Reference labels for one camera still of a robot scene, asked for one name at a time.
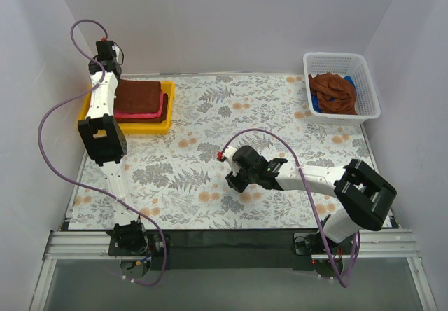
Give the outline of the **pink towel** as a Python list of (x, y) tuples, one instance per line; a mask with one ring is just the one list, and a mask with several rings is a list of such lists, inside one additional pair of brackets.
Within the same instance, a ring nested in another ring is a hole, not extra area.
[(169, 97), (166, 93), (160, 93), (160, 108), (153, 113), (126, 113), (124, 111), (120, 111), (115, 109), (114, 116), (116, 118), (124, 118), (124, 119), (138, 119), (138, 120), (152, 120), (155, 118), (161, 118), (167, 112), (167, 104)]

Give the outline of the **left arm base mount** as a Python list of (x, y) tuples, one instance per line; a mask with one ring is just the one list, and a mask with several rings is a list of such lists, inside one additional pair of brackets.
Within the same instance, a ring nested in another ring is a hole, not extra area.
[(109, 256), (163, 256), (169, 254), (171, 246), (170, 235), (165, 235), (163, 241), (160, 234), (146, 233), (143, 237), (132, 237), (130, 240), (119, 240), (111, 237), (107, 254)]

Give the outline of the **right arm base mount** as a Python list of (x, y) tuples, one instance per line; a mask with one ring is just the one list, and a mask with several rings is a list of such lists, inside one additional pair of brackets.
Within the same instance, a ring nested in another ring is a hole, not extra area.
[[(330, 254), (333, 258), (349, 255), (353, 246), (354, 235), (345, 238), (341, 243), (327, 239)], [(326, 255), (327, 251), (319, 233), (294, 233), (294, 250), (297, 255)]]

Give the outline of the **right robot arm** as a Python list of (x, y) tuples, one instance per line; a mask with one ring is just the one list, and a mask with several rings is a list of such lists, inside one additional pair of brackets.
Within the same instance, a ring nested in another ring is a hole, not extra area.
[(388, 181), (359, 159), (343, 167), (298, 167), (285, 158), (266, 160), (251, 146), (229, 146), (218, 153), (218, 160), (230, 166), (227, 184), (239, 193), (256, 184), (266, 190), (309, 191), (337, 198), (342, 208), (322, 223), (333, 247), (362, 229), (381, 230), (397, 195)]

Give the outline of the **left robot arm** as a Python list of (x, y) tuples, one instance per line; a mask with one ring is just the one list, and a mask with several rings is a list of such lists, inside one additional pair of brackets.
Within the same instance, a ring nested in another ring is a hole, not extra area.
[(113, 115), (115, 93), (121, 75), (118, 63), (120, 48), (114, 41), (96, 42), (97, 55), (89, 62), (92, 91), (87, 115), (78, 121), (78, 131), (90, 159), (95, 161), (106, 180), (107, 191), (117, 197), (113, 204), (113, 228), (107, 234), (113, 245), (131, 254), (142, 254), (148, 246), (140, 216), (129, 209), (132, 205), (125, 176), (123, 158), (127, 141)]

